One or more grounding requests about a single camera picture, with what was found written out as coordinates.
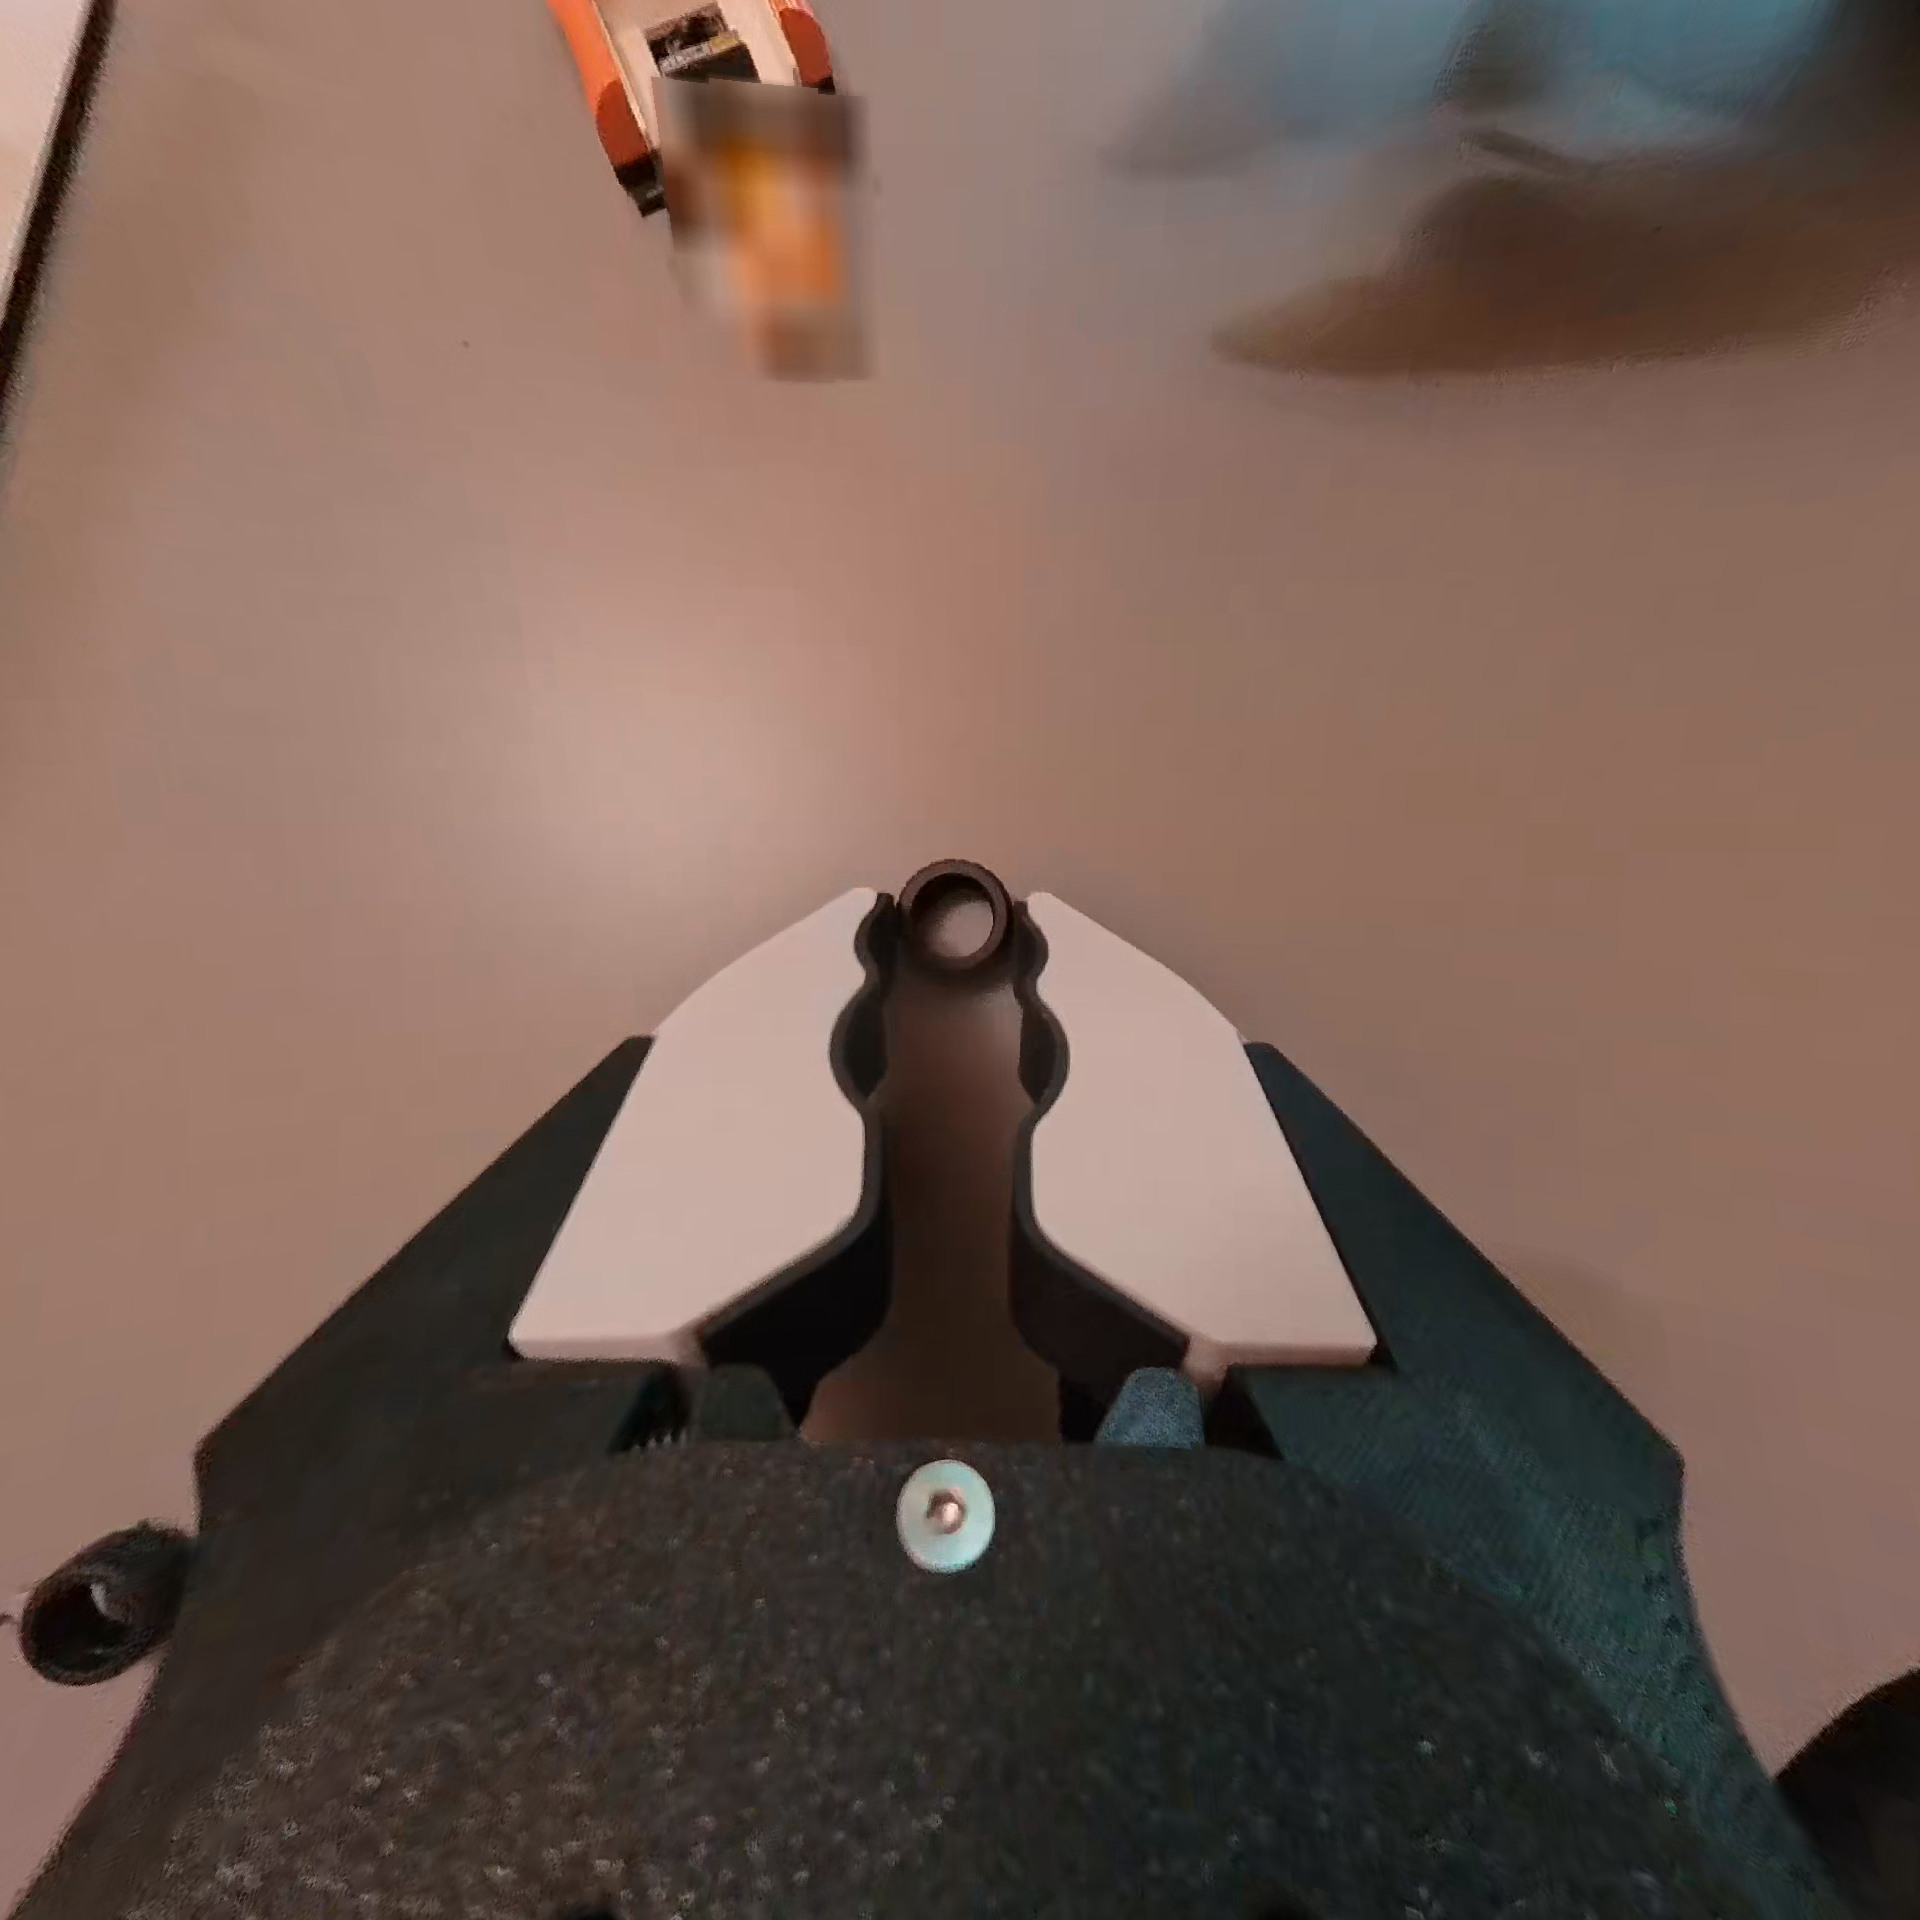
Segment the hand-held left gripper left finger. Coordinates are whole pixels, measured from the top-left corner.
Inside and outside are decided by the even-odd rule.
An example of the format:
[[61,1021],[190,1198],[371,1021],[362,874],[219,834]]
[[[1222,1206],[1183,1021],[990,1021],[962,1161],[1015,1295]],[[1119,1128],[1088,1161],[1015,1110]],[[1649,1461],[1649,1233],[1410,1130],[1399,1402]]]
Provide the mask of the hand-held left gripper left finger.
[[705,1361],[722,1309],[852,1233],[870,1128],[838,1022],[874,883],[713,971],[648,1042],[514,1325],[514,1361]]

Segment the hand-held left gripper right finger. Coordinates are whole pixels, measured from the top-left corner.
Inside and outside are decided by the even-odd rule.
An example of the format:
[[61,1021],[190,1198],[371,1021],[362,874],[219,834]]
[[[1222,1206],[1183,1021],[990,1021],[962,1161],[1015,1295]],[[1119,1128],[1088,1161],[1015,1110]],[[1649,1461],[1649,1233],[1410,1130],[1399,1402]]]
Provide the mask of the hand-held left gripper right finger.
[[1359,1374],[1380,1332],[1236,1022],[1023,897],[1015,1335],[1058,1379]]

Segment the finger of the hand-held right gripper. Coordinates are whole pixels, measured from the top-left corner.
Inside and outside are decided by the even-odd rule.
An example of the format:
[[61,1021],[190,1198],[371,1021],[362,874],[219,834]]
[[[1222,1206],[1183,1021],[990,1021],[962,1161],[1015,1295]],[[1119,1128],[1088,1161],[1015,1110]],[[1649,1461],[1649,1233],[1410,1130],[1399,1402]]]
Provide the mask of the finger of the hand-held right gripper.
[[1222,0],[1119,128],[1119,172],[1206,181],[1273,149],[1451,120],[1515,172],[1725,172],[1843,62],[1867,0]]

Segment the black lego tire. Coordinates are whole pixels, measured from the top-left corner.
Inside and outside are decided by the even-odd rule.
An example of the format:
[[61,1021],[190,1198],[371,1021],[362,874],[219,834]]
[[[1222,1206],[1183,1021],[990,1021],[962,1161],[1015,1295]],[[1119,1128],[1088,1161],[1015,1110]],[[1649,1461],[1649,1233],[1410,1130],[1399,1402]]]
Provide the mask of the black lego tire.
[[990,979],[1015,933],[1015,897],[981,861],[911,870],[893,913],[931,979]]
[[182,1524],[113,1524],[51,1565],[17,1605],[17,1648],[37,1686],[94,1691],[151,1665],[198,1565],[198,1538]]

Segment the orange white lego car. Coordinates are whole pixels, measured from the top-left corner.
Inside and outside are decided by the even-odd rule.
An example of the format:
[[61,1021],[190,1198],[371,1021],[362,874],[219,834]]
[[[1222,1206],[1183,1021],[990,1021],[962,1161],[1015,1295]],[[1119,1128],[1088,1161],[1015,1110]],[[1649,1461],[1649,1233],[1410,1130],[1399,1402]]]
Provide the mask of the orange white lego car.
[[656,81],[838,92],[814,0],[553,0],[601,156],[640,210],[661,210]]

